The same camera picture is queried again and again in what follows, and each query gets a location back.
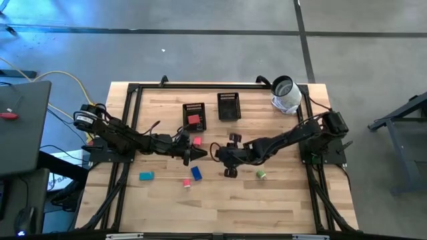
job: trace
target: yellow cable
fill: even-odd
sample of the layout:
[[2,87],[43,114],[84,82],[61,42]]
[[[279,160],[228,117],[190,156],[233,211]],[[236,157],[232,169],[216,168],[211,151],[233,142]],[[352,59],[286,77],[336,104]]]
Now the yellow cable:
[[[85,87],[83,86],[83,84],[81,84],[81,81],[80,81],[78,78],[74,77],[74,76],[73,76],[72,74],[70,74],[70,73],[67,73],[67,72],[64,72],[64,71],[50,71],[50,72],[44,73],[44,74],[42,74],[42,75],[40,75],[40,76],[38,76],[38,77],[34,78],[34,80],[31,80],[28,76],[26,76],[26,74],[24,74],[21,70],[19,70],[17,67],[15,67],[12,63],[10,63],[10,62],[6,61],[6,60],[5,60],[4,58],[2,58],[2,57],[0,57],[0,60],[2,60],[2,61],[4,61],[5,63],[7,63],[7,64],[8,64],[9,66],[11,66],[14,70],[18,71],[18,72],[19,72],[22,76],[24,76],[24,78],[26,78],[29,82],[35,82],[35,81],[37,81],[37,80],[41,79],[42,77],[44,77],[44,76],[46,76],[46,75],[48,75],[48,74],[51,74],[51,73],[62,73],[62,74],[65,74],[65,75],[67,75],[67,76],[69,76],[69,77],[71,77],[72,79],[74,79],[74,80],[76,80],[76,81],[77,81],[77,83],[80,85],[81,90],[83,91],[83,94],[84,94],[84,95],[85,95],[85,97],[86,97],[87,102],[88,102],[89,104],[91,104],[91,105],[94,105],[94,104],[90,101],[89,96],[87,95],[86,89],[85,89]],[[64,111],[62,111],[62,110],[60,110],[59,108],[57,108],[57,107],[53,106],[51,103],[49,103],[49,106],[50,106],[51,108],[53,108],[54,110],[56,110],[56,111],[58,111],[58,112],[60,112],[60,113],[64,114],[65,116],[69,117],[70,119],[74,120],[74,119],[73,119],[73,117],[72,117],[72,116],[70,116],[70,114],[68,114],[68,113],[66,113],[66,112],[64,112]]]

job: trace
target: cable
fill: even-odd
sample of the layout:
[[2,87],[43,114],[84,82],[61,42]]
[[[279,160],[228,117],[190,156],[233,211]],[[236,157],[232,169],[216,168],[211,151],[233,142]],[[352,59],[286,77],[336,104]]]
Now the cable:
[[178,142],[181,139],[182,133],[185,131],[185,129],[189,126],[189,124],[185,126],[178,127],[176,130],[176,134],[172,137],[174,142]]
[[3,2],[0,4],[0,15],[2,14],[3,10],[5,10],[7,4],[10,0],[3,0]]
[[296,112],[296,109],[297,109],[297,106],[298,106],[298,105],[295,105],[295,106],[288,107],[288,108],[284,107],[282,105],[282,100],[280,100],[280,98],[276,97],[276,96],[272,97],[272,105],[274,107],[276,107],[277,109],[279,109],[284,114],[294,114]]
[[73,124],[73,122],[72,122],[72,121],[71,121],[71,122],[67,122],[66,120],[64,120],[64,119],[60,118],[60,117],[59,117],[58,115],[56,115],[56,113],[54,113],[52,110],[47,109],[47,111],[48,111],[50,114],[52,114],[54,117],[58,118],[58,120],[60,120],[61,122],[66,123],[66,124]]
[[308,98],[310,99],[310,101],[312,101],[314,104],[316,104],[317,106],[320,106],[320,107],[323,107],[323,108],[325,108],[325,109],[327,109],[327,110],[329,110],[329,111],[332,111],[332,108],[330,108],[330,107],[327,107],[327,106],[325,106],[325,105],[322,105],[322,104],[320,104],[320,103],[317,103],[316,101],[314,101],[309,95],[308,95]]
[[85,161],[85,160],[83,160],[83,159],[78,159],[78,158],[76,158],[76,157],[71,156],[71,155],[70,155],[70,154],[68,154],[66,151],[64,151],[64,150],[62,150],[62,149],[60,149],[60,148],[58,148],[57,146],[54,146],[54,145],[44,145],[44,146],[41,146],[41,147],[40,147],[40,149],[42,149],[42,148],[44,148],[44,147],[54,147],[54,148],[56,148],[56,149],[60,150],[61,152],[65,153],[66,155],[68,155],[68,156],[69,156],[70,158],[72,158],[72,159],[76,159],[76,160],[80,160],[80,161],[82,161],[82,162],[84,162],[84,163],[88,163],[88,161]]
[[336,164],[336,166],[339,167],[344,172],[344,174],[346,175],[347,181],[348,181],[348,187],[350,188],[350,191],[352,191],[352,184],[350,183],[350,177],[348,176],[347,171],[339,164]]
[[49,190],[47,190],[47,191],[52,191],[52,189],[54,189],[55,188],[55,174],[54,173],[52,173],[52,180],[53,180],[53,185],[52,185],[52,187],[49,189]]
[[95,106],[102,106],[104,108],[104,110],[107,110],[107,107],[105,106],[105,104],[97,103],[97,104],[95,104]]
[[25,187],[27,188],[27,199],[25,200],[25,206],[28,207],[28,198],[29,198],[29,188],[28,188],[28,182],[22,178],[22,176],[18,176],[18,178],[25,183]]
[[83,142],[84,145],[86,145],[86,142],[83,140],[83,138],[81,138],[80,135],[76,131],[74,131],[70,126],[68,126],[68,124],[72,124],[72,123],[69,123],[69,122],[63,120],[62,118],[58,117],[58,115],[56,115],[50,109],[47,109],[47,112],[50,113],[50,114],[52,114],[56,118],[58,118],[66,127],[68,127],[73,133],[75,133],[80,138],[80,140]]
[[[35,81],[37,81],[37,80],[41,79],[42,77],[44,77],[44,76],[46,76],[46,75],[48,75],[48,74],[52,74],[52,73],[61,73],[61,74],[65,74],[65,75],[67,75],[67,76],[69,76],[69,77],[71,77],[72,79],[74,79],[74,80],[76,80],[76,81],[77,81],[77,83],[79,84],[79,86],[80,86],[81,90],[83,91],[83,94],[84,94],[84,95],[85,95],[85,97],[86,97],[87,102],[88,102],[89,104],[93,105],[93,103],[92,103],[92,102],[90,101],[90,99],[89,99],[89,96],[87,95],[87,92],[86,92],[85,87],[83,86],[83,84],[81,84],[81,81],[80,81],[78,78],[74,77],[74,76],[73,76],[72,74],[70,74],[70,73],[67,73],[67,72],[64,72],[64,71],[50,71],[50,72],[44,73],[44,74],[42,74],[42,75],[40,75],[40,76],[38,76],[38,77],[34,78],[34,80],[31,80],[28,76],[26,76],[26,74],[24,74],[21,70],[19,70],[19,69],[18,69],[16,66],[14,66],[12,63],[10,63],[10,62],[6,61],[6,60],[5,60],[4,58],[2,58],[2,57],[0,57],[0,60],[4,61],[6,64],[8,64],[9,66],[11,66],[14,70],[18,71],[18,73],[20,73],[22,76],[24,76],[24,78],[26,78],[30,83],[35,82]],[[58,112],[60,112],[60,113],[64,114],[64,115],[65,115],[65,116],[67,116],[68,118],[73,119],[73,118],[72,118],[68,113],[66,113],[66,112],[64,112],[64,111],[60,110],[59,108],[57,108],[57,107],[53,106],[51,103],[49,103],[48,105],[49,105],[51,108],[53,108],[54,110],[56,110],[56,111],[58,111]]]
[[220,160],[216,160],[216,159],[215,159],[215,157],[212,155],[212,146],[213,146],[213,145],[217,145],[218,147],[221,147],[221,145],[220,145],[220,144],[218,144],[218,143],[213,142],[213,143],[211,143],[211,146],[209,147],[209,153],[211,154],[211,158],[212,158],[212,160],[214,160],[215,162],[219,163],[219,162],[220,162]]
[[154,141],[159,141],[159,142],[161,142],[161,143],[165,143],[165,144],[171,144],[171,143],[169,143],[169,142],[167,142],[167,141],[163,141],[163,140],[161,140],[161,139],[158,139],[158,138],[155,138],[155,137],[153,137],[153,134],[151,133],[152,131],[153,131],[153,128],[155,127],[155,126],[157,126],[157,125],[159,125],[159,123],[160,123],[160,121],[156,121],[151,127],[150,127],[150,129],[148,129],[148,131],[149,131],[149,136],[151,137],[151,139],[153,139]]

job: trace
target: red object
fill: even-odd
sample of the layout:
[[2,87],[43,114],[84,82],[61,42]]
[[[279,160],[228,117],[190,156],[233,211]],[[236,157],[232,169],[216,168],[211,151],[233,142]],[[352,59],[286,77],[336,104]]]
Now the red object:
[[191,187],[191,183],[190,183],[189,179],[184,179],[184,181],[182,182],[182,185],[185,188]]
[[0,113],[0,118],[2,118],[2,119],[8,119],[8,120],[15,120],[15,119],[18,119],[18,114],[14,114],[14,113]]
[[201,137],[195,137],[194,140],[193,140],[193,145],[195,147],[200,147],[200,145],[201,145]]
[[199,115],[188,116],[188,124],[192,125],[192,124],[198,124],[198,123],[200,123]]

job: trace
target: wooden tabletop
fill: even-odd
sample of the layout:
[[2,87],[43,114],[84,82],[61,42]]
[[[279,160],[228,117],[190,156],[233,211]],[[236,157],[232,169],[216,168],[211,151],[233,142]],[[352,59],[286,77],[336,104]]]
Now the wooden tabletop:
[[[106,105],[115,117],[122,116],[127,84],[111,83]],[[330,105],[325,85],[309,84],[308,88],[314,101]],[[242,118],[238,121],[218,119],[217,93],[225,92],[239,93]],[[242,143],[273,137],[289,131],[298,120],[295,115],[284,115],[275,109],[271,97],[268,90],[144,89],[137,131],[142,133],[161,120],[153,132],[174,135],[182,125],[182,104],[204,102],[207,130],[191,136],[201,136],[201,148],[206,151],[212,142],[225,145],[230,133],[242,135]],[[312,107],[314,114],[325,111],[314,104]],[[105,199],[111,166],[101,163],[89,173],[76,227],[87,223]],[[191,188],[184,189],[183,179],[193,178],[181,159],[138,153],[127,180],[120,231],[315,233],[307,174],[300,162],[298,144],[280,150],[263,165],[239,166],[237,179],[224,177],[224,166],[209,155],[192,161],[190,167],[193,166],[199,167],[203,180],[192,181]],[[267,180],[257,179],[257,170],[265,171]],[[155,179],[140,181],[142,171],[154,171]],[[326,165],[325,174],[332,203],[357,229],[346,176],[335,165]],[[322,205],[320,209],[322,223],[327,227]],[[114,213],[115,201],[110,224]]]

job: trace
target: metal stand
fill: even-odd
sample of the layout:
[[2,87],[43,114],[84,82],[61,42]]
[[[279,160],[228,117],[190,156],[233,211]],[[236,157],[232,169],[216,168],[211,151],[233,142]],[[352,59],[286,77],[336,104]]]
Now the metal stand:
[[375,132],[380,127],[387,126],[393,147],[405,171],[405,186],[392,188],[390,192],[393,195],[427,190],[427,182],[421,178],[417,166],[417,162],[425,162],[425,155],[421,152],[424,147],[417,146],[417,144],[418,142],[425,142],[427,119],[422,117],[404,118],[408,114],[426,106],[426,104],[427,92],[412,98],[407,104],[368,126],[372,132]]

